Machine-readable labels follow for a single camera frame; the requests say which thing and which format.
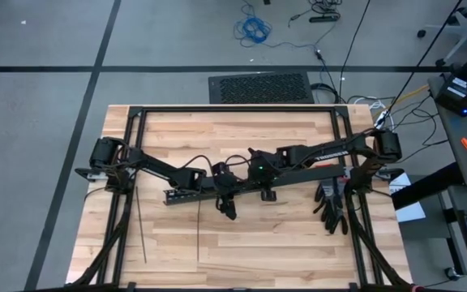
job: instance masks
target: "wooden tabletop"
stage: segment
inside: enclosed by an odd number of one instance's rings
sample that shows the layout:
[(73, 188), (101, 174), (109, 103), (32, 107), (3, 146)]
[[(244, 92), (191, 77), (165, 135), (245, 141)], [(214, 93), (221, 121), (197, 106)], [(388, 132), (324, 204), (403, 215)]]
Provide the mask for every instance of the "wooden tabletop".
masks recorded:
[[(371, 127), (367, 106), (348, 108), (354, 133)], [(111, 105), (102, 136), (123, 138), (128, 110), (128, 105)], [(330, 140), (332, 125), (326, 113), (149, 113), (143, 150), (171, 165), (183, 165), (199, 154), (216, 163), (233, 154), (249, 157), (249, 147), (275, 152), (281, 146)], [(201, 159), (191, 166), (208, 170)], [(246, 177), (246, 165), (233, 171)], [(90, 183), (89, 190), (104, 185)], [(135, 281), (138, 287), (162, 288), (347, 288), (349, 282), (358, 282), (350, 234), (338, 229), (330, 235), (319, 214), (313, 214), (318, 182), (274, 188), (275, 203), (261, 201), (259, 193), (240, 195), (235, 199), (235, 221), (217, 211), (211, 200), (200, 206), (198, 202), (165, 206), (163, 190), (170, 189), (169, 184), (150, 174), (140, 173), (136, 185), (147, 262), (135, 198), (121, 286)], [(388, 185), (374, 182), (374, 189), (388, 192)], [(376, 193), (367, 200), (378, 248), (406, 281), (412, 281), (392, 200)], [(86, 200), (66, 282), (78, 278), (100, 250), (110, 201), (105, 191)], [(363, 251), (372, 282), (370, 257), (365, 247)], [(114, 255), (112, 251), (107, 281)]]

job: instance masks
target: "white paper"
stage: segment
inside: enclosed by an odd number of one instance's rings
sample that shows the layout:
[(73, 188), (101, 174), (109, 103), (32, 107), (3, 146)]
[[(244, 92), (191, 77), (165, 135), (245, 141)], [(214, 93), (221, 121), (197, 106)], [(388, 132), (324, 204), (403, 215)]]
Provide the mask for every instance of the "white paper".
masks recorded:
[[(399, 191), (400, 189), (409, 186), (410, 180), (409, 177), (403, 173), (398, 176), (396, 179), (390, 182), (390, 194)], [(425, 212), (422, 210), (421, 204), (419, 202), (411, 204), (396, 211), (397, 220), (399, 222), (407, 222), (412, 220), (419, 220), (426, 217)]]

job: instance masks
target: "table leg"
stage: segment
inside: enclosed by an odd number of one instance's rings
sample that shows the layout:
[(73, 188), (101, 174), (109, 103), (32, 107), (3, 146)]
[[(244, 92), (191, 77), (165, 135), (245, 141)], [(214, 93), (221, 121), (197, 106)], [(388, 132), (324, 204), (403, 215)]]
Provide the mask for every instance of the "table leg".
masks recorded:
[(392, 195), (396, 210), (418, 202), (427, 196), (446, 190), (451, 185), (462, 184), (461, 170), (456, 162), (435, 171), (418, 182), (395, 192)]

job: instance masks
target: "black metal frame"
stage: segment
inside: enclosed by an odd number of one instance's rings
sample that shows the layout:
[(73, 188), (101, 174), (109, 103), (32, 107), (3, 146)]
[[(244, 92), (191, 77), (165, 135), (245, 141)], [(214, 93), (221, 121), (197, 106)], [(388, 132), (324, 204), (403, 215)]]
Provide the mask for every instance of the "black metal frame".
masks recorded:
[[(345, 134), (347, 137), (353, 135), (350, 120), (349, 120), (349, 111), (347, 110), (346, 106), (278, 106), (278, 105), (240, 105), (240, 106), (220, 106), (220, 105), (210, 105), (210, 106), (202, 106), (202, 105), (189, 105), (189, 106), (132, 106), (129, 108), (129, 112), (127, 115), (127, 123), (126, 123), (126, 131), (124, 135), (124, 140), (126, 143), (131, 142), (131, 132), (133, 129), (133, 122), (138, 117), (139, 118), (139, 125), (138, 125), (138, 132), (135, 141), (135, 147), (141, 148), (142, 146), (142, 139), (144, 137), (144, 128), (145, 123), (147, 121), (148, 113), (152, 112), (316, 112), (316, 113), (328, 113), (331, 116), (331, 123), (332, 123), (332, 131), (334, 135), (334, 139), (338, 140), (341, 138), (340, 133), (340, 126), (338, 124), (338, 117), (341, 117), (344, 123)], [(338, 157), (338, 161), (340, 165), (345, 166), (345, 159), (343, 157)], [(351, 161), (354, 166), (358, 166), (358, 159), (355, 155), (351, 156)], [(127, 239), (127, 228), (129, 225), (129, 220), (131, 216), (131, 207), (132, 207), (132, 200), (133, 200), (134, 192), (130, 191), (126, 196), (126, 202), (123, 208), (122, 218), (120, 220), (119, 225), (115, 226), (116, 218), (118, 215), (118, 206), (120, 201), (120, 195), (117, 193), (113, 194), (113, 198), (111, 200), (111, 205), (109, 207), (109, 215), (108, 215), (108, 222), (105, 231), (105, 238), (104, 238), (104, 247), (112, 247), (110, 245), (110, 241), (116, 241), (116, 236), (118, 235), (118, 248), (116, 253), (116, 259), (114, 263), (114, 270), (112, 276), (112, 285), (118, 286), (120, 282), (120, 276), (122, 273), (122, 263), (125, 253), (126, 247), (126, 239)], [(369, 210), (366, 204), (366, 198), (364, 194), (358, 194), (360, 205), (362, 206), (362, 219), (363, 225), (365, 226), (365, 230), (368, 233), (369, 237), (371, 238), (372, 242), (374, 242), (374, 235), (372, 232), (372, 225), (371, 225), (371, 216), (369, 214)], [(354, 222), (349, 220), (349, 226), (351, 229), (351, 238), (353, 242), (353, 250), (354, 256), (356, 260), (356, 266), (358, 269), (358, 278), (360, 281), (360, 285), (368, 284), (368, 280), (366, 278), (366, 270), (364, 259), (362, 255), (362, 246), (360, 242), (360, 238), (356, 232), (356, 225)], [(98, 263), (98, 274), (96, 277), (96, 284), (103, 285), (105, 282), (105, 274), (106, 269), (108, 266), (108, 259), (109, 259), (109, 252), (105, 258)], [(375, 262), (375, 260), (371, 257), (373, 273), (375, 275), (375, 283), (377, 285), (383, 284), (383, 276), (379, 269), (379, 266)], [(323, 290), (323, 291), (342, 291), (342, 290)]]

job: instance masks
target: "wooden table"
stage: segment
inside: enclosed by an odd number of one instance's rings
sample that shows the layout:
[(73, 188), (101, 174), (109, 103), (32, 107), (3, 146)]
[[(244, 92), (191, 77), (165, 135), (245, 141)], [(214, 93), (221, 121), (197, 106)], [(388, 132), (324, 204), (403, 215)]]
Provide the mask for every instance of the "wooden table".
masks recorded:
[[(348, 107), (354, 133), (371, 127), (367, 106)], [(128, 110), (128, 105), (111, 105), (102, 135), (122, 138)], [(172, 165), (183, 165), (198, 154), (215, 163), (233, 154), (249, 157), (248, 147), (275, 152), (281, 146), (333, 140), (329, 115), (323, 113), (152, 113), (145, 131), (143, 150)], [(205, 160), (191, 166), (208, 170)], [(246, 177), (246, 165), (233, 171)], [(104, 185), (91, 183), (89, 190)], [(358, 282), (350, 235), (340, 229), (328, 234), (319, 214), (312, 212), (317, 182), (275, 188), (276, 203), (261, 201), (258, 193), (241, 195), (235, 201), (235, 221), (220, 214), (211, 200), (200, 207), (197, 202), (165, 206), (163, 190), (169, 185), (150, 174), (141, 173), (137, 186), (147, 262), (135, 199), (121, 286), (135, 281), (138, 287), (163, 288), (347, 288), (349, 282)], [(374, 188), (388, 192), (385, 182), (375, 182)], [(372, 193), (367, 200), (377, 246), (393, 268), (412, 281), (391, 199)], [(78, 278), (100, 250), (110, 201), (105, 191), (86, 200), (66, 282)], [(370, 257), (365, 247), (363, 251), (372, 282)], [(113, 264), (112, 252), (107, 281)]]

